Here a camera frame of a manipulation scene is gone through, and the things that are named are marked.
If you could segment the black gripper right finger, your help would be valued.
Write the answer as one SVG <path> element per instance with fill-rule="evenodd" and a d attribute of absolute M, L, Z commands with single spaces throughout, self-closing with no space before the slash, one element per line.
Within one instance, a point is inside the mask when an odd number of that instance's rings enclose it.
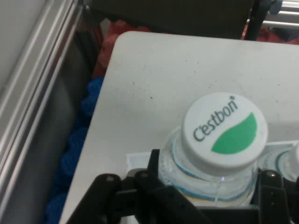
<path fill-rule="evenodd" d="M 275 170 L 259 170 L 253 204 L 260 224 L 299 222 L 299 179 L 290 181 Z"/>

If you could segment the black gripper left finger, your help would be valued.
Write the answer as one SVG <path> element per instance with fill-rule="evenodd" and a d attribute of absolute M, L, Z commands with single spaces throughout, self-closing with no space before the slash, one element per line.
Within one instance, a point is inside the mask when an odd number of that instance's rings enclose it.
<path fill-rule="evenodd" d="M 142 224 L 200 224 L 201 212 L 173 186 L 153 173 L 159 150 L 152 150 L 147 169 L 121 179 L 98 175 L 68 219 L 69 224 L 119 224 L 135 216 Z"/>

